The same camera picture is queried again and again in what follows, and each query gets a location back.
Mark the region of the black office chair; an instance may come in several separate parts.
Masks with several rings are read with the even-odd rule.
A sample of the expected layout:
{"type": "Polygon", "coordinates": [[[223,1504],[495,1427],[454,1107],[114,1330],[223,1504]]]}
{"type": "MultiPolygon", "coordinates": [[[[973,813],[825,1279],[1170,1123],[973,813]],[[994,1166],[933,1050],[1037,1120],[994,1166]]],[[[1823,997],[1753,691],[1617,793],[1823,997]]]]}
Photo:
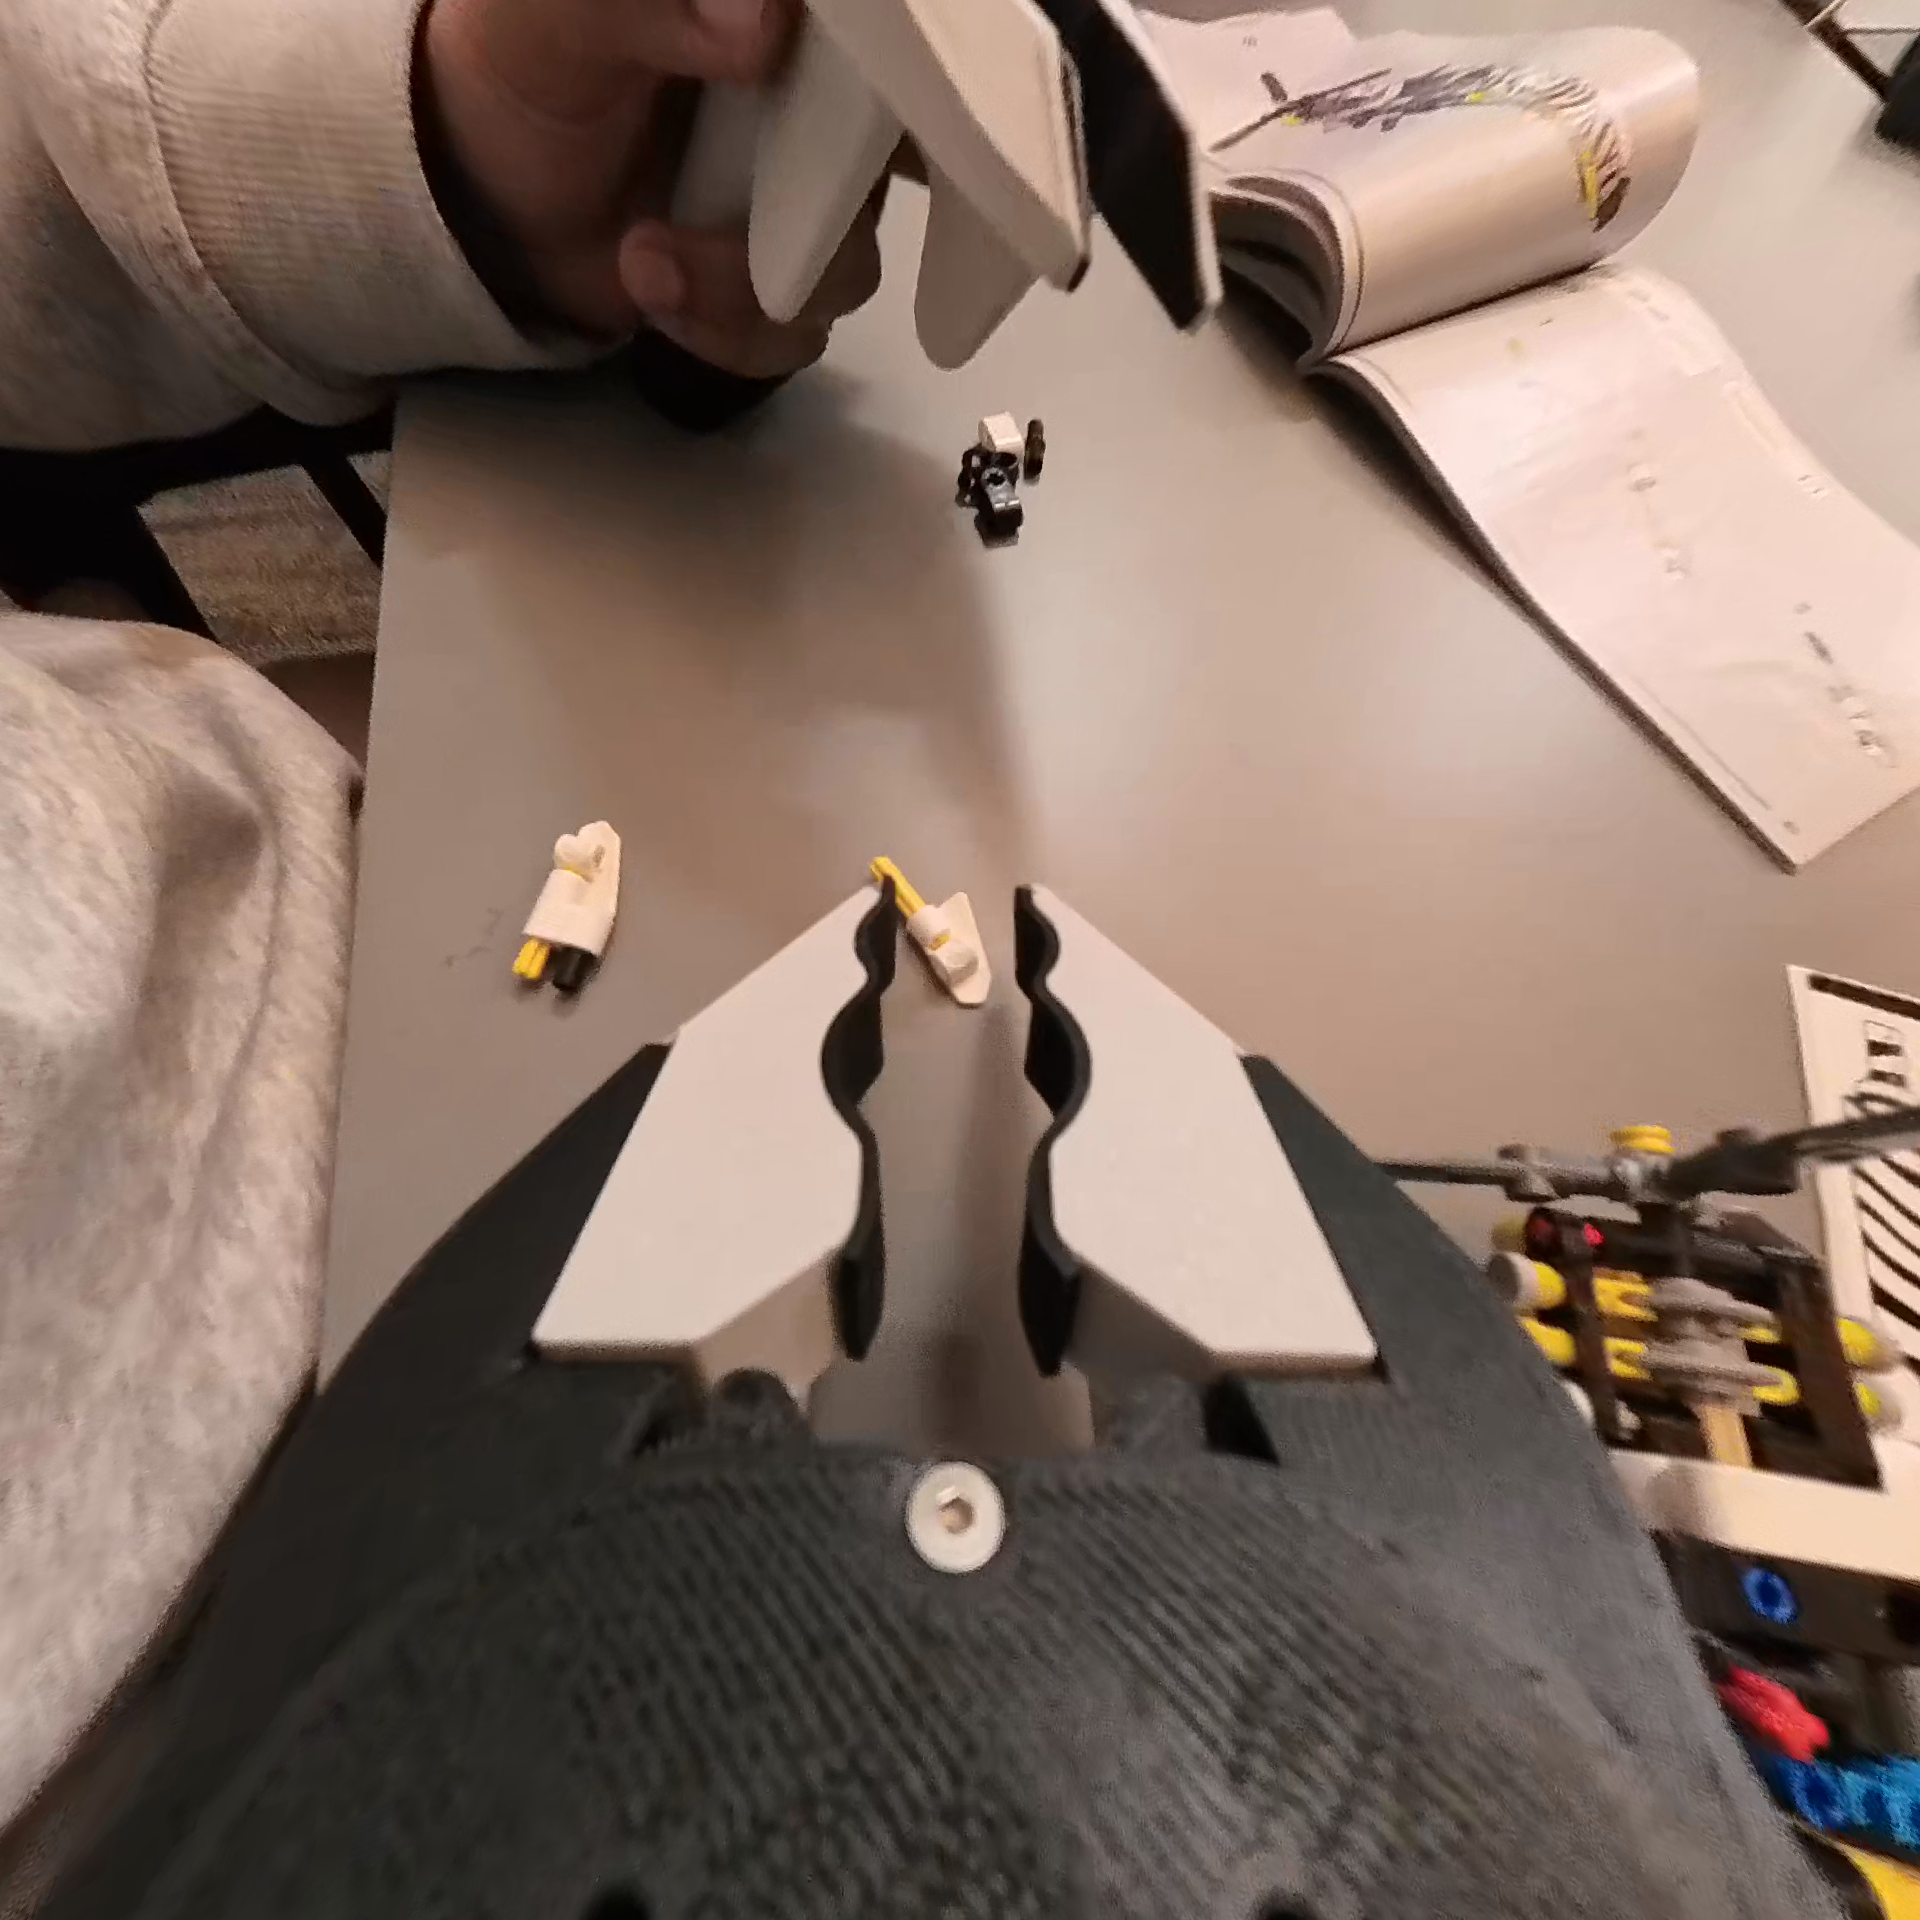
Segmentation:
{"type": "Polygon", "coordinates": [[[393,448],[395,402],[347,424],[302,424],[258,409],[220,430],[98,450],[3,454],[3,589],[15,602],[70,583],[129,592],[137,615],[205,640],[213,629],[141,510],[159,495],[298,470],[372,568],[386,559],[386,513],[351,467],[393,448]]]}

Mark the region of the white lego sub-assembly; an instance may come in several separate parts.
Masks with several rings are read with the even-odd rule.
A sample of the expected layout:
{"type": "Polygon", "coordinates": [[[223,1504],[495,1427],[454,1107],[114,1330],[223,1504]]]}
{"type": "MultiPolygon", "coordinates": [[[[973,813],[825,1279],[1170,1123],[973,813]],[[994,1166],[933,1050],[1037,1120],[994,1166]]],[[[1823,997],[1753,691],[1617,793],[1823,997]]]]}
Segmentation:
{"type": "Polygon", "coordinates": [[[511,960],[521,985],[569,997],[598,969],[617,921],[620,855],[606,821],[557,838],[511,960]]]}

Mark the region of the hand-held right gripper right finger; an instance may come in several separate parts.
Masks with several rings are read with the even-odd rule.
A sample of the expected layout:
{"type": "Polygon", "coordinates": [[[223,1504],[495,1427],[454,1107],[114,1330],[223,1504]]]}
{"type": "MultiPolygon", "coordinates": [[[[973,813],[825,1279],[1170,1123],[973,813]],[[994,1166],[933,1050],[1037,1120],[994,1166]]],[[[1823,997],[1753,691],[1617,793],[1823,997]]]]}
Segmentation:
{"type": "Polygon", "coordinates": [[[1015,894],[1025,1082],[1018,1309],[1043,1377],[1374,1373],[1379,1347],[1226,1032],[1044,885],[1015,894]]]}

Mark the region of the zebra striped sticker sheet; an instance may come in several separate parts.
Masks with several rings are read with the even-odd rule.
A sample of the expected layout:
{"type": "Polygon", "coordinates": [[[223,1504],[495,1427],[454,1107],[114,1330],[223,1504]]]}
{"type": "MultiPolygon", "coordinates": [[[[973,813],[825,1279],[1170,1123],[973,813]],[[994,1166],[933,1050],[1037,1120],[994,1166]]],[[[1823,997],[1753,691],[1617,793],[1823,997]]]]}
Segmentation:
{"type": "MultiPolygon", "coordinates": [[[[1810,968],[1787,969],[1812,1123],[1883,1119],[1917,1102],[1917,999],[1810,968]]],[[[1917,1368],[1917,1150],[1812,1177],[1830,1289],[1917,1368]]]]}

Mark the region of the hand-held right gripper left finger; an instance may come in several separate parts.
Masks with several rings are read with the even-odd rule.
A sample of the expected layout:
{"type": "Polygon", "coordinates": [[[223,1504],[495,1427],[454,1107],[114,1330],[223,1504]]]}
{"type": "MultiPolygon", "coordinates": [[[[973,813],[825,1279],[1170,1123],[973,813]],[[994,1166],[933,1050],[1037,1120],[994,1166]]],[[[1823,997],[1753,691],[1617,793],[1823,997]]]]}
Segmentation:
{"type": "Polygon", "coordinates": [[[547,1361],[830,1369],[873,1350],[897,982],[892,882],[857,890],[667,1045],[532,1329],[547,1361]]]}

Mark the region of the lego plane model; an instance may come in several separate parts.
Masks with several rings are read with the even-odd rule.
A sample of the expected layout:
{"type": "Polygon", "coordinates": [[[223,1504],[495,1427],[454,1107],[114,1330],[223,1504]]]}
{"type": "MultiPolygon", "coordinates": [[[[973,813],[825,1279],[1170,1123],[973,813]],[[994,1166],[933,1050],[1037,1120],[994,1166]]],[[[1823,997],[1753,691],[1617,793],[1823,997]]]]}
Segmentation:
{"type": "Polygon", "coordinates": [[[1916,1915],[1916,1464],[1902,1357],[1735,1200],[1916,1146],[1916,1109],[1677,1152],[1382,1162],[1502,1193],[1489,1282],[1598,1433],[1735,1741],[1846,1915],[1916,1915]]]}

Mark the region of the person's left hand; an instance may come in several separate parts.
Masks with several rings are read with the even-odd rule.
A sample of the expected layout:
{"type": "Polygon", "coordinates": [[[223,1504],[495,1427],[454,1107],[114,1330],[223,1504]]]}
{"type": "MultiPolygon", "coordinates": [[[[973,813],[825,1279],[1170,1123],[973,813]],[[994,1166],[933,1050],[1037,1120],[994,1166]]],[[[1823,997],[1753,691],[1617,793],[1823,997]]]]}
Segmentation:
{"type": "Polygon", "coordinates": [[[879,287],[867,208],[791,322],[753,291],[746,240],[671,225],[682,113],[766,81],[797,29],[770,2],[437,2],[415,26],[415,144],[443,225],[525,329],[652,329],[739,377],[815,363],[879,287]]]}

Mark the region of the lego instruction booklet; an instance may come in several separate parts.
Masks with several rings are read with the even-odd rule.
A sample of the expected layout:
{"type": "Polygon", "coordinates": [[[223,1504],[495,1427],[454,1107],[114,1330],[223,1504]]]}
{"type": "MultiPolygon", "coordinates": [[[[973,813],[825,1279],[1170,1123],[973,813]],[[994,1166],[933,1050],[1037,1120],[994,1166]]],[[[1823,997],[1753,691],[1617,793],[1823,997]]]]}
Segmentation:
{"type": "Polygon", "coordinates": [[[1916,793],[1916,544],[1622,253],[1698,73],[1625,26],[1145,15],[1221,273],[1365,401],[1502,586],[1787,869],[1916,793]]]}

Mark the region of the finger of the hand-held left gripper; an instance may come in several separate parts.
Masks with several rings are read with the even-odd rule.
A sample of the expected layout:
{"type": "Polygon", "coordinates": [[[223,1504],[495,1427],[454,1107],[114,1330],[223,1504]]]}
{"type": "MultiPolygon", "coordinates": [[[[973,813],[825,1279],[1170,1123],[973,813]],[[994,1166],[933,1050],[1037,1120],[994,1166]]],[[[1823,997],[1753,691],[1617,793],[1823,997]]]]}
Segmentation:
{"type": "Polygon", "coordinates": [[[957,371],[1026,291],[1073,291],[1105,222],[1177,329],[1221,301],[1202,139],[1133,6],[811,6],[929,185],[915,321],[957,371]]]}

